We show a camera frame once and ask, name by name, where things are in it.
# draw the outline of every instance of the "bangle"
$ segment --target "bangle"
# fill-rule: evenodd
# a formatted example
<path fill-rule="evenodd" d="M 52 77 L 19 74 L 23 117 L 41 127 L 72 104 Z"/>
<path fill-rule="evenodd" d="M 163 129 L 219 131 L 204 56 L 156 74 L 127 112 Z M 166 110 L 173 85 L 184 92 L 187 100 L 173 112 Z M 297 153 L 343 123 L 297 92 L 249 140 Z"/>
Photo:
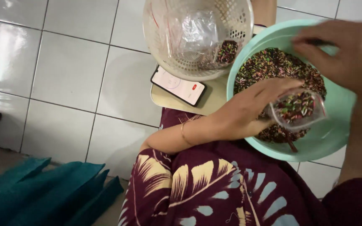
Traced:
<path fill-rule="evenodd" d="M 185 135 L 184 135 L 184 125 L 185 125 L 187 122 L 189 122 L 189 121 L 184 122 L 184 123 L 182 124 L 182 126 L 181 126 L 181 136 L 182 136 L 183 140 L 184 140 L 187 144 L 189 144 L 189 145 L 191 145 L 191 146 L 194 146 L 193 144 L 191 144 L 191 143 L 189 143 L 189 142 L 187 141 L 187 139 L 185 138 Z"/>

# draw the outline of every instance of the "clear plastic bag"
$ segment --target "clear plastic bag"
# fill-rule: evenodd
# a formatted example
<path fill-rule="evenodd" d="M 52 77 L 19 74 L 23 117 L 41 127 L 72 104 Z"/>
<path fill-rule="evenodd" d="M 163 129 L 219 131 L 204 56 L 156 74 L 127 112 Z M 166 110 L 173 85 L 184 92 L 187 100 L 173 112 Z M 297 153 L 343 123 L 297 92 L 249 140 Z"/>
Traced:
<path fill-rule="evenodd" d="M 327 119 L 322 97 L 310 90 L 293 90 L 269 105 L 268 115 L 289 131 L 308 129 Z"/>
<path fill-rule="evenodd" d="M 160 42 L 169 58 L 186 58 L 201 69 L 220 69 L 234 62 L 243 40 L 228 37 L 229 29 L 214 11 L 170 10 L 168 0 L 151 2 Z"/>

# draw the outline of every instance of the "person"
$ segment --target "person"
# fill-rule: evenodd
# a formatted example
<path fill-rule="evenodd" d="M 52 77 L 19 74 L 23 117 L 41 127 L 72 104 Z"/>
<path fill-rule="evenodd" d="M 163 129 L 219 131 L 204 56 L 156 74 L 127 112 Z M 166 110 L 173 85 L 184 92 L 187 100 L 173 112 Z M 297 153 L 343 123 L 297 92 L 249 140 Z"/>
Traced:
<path fill-rule="evenodd" d="M 339 47 L 330 56 L 308 39 Z M 209 116 L 163 109 L 133 165 L 119 225 L 362 225 L 362 23 L 304 28 L 295 51 L 325 77 L 357 94 L 338 185 L 319 201 L 284 161 L 240 139 L 271 121 L 256 120 L 270 101 L 302 81 L 266 79 Z"/>

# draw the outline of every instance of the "white tiled floor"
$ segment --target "white tiled floor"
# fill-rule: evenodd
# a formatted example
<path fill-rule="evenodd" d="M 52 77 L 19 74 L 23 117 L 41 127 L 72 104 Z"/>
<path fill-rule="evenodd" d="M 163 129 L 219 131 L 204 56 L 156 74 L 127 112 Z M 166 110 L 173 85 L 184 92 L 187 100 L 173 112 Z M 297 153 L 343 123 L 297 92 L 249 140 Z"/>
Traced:
<path fill-rule="evenodd" d="M 57 162 L 105 162 L 111 175 L 128 178 L 161 116 L 149 95 L 155 60 L 143 53 L 149 52 L 143 5 L 0 0 L 0 147 Z M 277 23 L 362 20 L 362 1 L 279 0 L 278 6 Z M 321 198 L 344 153 L 290 164 Z"/>

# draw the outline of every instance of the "plastic bowl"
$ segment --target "plastic bowl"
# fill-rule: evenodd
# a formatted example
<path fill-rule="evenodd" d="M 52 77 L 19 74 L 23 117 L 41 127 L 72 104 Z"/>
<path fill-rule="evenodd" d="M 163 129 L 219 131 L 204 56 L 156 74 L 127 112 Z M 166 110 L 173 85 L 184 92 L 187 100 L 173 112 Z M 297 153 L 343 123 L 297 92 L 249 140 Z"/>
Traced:
<path fill-rule="evenodd" d="M 227 82 L 227 100 L 233 97 L 235 77 L 241 66 L 253 54 L 266 48 L 275 47 L 298 56 L 292 47 L 291 38 L 302 28 L 316 24 L 313 20 L 293 20 L 278 23 L 266 28 L 256 35 L 237 56 L 230 71 Z M 322 48 L 330 55 L 336 53 L 337 48 Z M 274 144 L 260 141 L 254 137 L 245 138 L 258 151 L 275 159 L 305 162 L 328 156 L 344 147 L 348 141 L 349 121 L 356 95 L 324 78 L 327 90 L 325 108 L 329 119 L 314 124 L 308 134 L 294 142 L 298 152 L 293 153 L 287 143 Z"/>

